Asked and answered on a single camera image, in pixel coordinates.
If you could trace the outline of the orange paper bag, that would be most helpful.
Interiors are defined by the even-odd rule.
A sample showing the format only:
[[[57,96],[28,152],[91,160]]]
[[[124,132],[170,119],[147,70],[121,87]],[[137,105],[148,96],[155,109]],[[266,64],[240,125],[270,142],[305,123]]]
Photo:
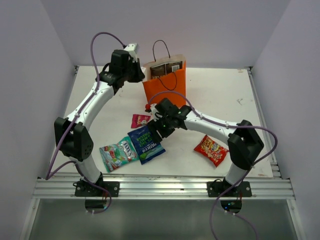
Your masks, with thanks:
[[[183,54],[170,54],[169,48],[164,40],[156,40],[155,43],[163,43],[166,56],[156,57],[155,46],[152,46],[153,61],[146,63],[145,80],[143,88],[148,104],[157,104],[162,99],[168,98],[174,105],[181,107],[186,104],[186,65],[187,61]],[[151,79],[150,67],[163,63],[183,61],[182,68],[162,77]]]

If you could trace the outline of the blue sea salt chips bag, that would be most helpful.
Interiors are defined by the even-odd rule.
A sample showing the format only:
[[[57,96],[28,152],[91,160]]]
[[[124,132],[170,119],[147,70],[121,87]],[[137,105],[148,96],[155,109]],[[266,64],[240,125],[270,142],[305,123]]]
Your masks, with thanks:
[[[166,152],[160,143],[153,141],[152,134],[147,125],[130,131],[127,135],[138,154],[141,165]]]

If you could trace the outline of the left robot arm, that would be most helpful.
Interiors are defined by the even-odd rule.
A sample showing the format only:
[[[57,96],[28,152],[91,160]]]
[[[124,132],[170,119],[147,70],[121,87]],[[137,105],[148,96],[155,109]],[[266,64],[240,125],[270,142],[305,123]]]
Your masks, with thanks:
[[[87,192],[95,197],[103,193],[104,184],[99,181],[102,173],[92,156],[94,143],[89,130],[100,110],[125,82],[139,83],[144,79],[137,52],[136,43],[114,50],[110,63],[98,74],[85,99],[67,117],[58,117],[54,122],[57,150],[75,163],[79,174],[88,182]]]

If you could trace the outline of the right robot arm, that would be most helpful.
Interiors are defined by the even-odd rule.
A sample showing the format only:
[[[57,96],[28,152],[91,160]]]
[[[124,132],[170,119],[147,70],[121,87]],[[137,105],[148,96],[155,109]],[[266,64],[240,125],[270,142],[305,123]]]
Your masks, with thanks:
[[[156,104],[147,104],[145,111],[152,120],[147,126],[154,142],[159,143],[175,129],[203,133],[227,145],[231,166],[223,178],[223,192],[235,196],[240,190],[245,174],[251,170],[254,161],[264,148],[264,143],[251,122],[228,122],[198,113],[188,105],[177,107],[168,98]]]

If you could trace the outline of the brown snack bag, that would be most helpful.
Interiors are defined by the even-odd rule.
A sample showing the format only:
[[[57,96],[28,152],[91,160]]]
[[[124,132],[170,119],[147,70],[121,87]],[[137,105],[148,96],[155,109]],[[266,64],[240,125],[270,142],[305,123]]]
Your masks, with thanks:
[[[183,61],[166,62],[150,67],[150,78],[156,79],[176,72],[183,67]]]

